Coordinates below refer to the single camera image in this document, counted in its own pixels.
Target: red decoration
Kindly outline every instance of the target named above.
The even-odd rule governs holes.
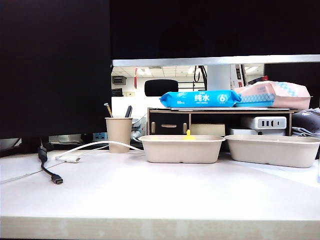
[[[137,89],[137,78],[138,78],[138,74],[137,74],[138,68],[135,67],[134,68],[134,88]]]

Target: blue wet wipes package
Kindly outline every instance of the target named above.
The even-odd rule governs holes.
[[[233,107],[241,97],[232,90],[169,91],[160,101],[166,108],[215,108]]]

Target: pencil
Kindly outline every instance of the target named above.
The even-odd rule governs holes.
[[[104,105],[105,105],[106,108],[108,109],[108,112],[109,112],[109,114],[110,114],[110,117],[113,118],[114,116],[112,116],[112,112],[111,112],[111,109],[110,109],[109,104],[108,104],[108,103],[105,103]]]

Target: white power strip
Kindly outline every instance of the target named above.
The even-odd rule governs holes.
[[[254,130],[286,129],[287,118],[284,116],[243,116],[241,125]]]

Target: beige cup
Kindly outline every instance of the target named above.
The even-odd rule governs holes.
[[[130,145],[132,119],[132,117],[106,117],[108,140]],[[110,143],[109,151],[113,154],[122,154],[129,152],[129,147]]]

